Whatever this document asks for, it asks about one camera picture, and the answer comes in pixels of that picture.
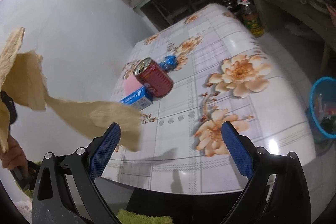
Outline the bare left hand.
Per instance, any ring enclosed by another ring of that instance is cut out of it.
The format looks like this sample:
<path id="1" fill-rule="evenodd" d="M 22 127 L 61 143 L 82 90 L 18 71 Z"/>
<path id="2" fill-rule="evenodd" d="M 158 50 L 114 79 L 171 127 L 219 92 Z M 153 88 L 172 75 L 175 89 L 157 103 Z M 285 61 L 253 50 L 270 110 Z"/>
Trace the bare left hand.
<path id="1" fill-rule="evenodd" d="M 1 152 L 2 167 L 12 170 L 19 166 L 23 176 L 28 176 L 28 162 L 22 147 L 11 135 L 9 135 L 7 141 L 9 150 L 6 153 Z"/>

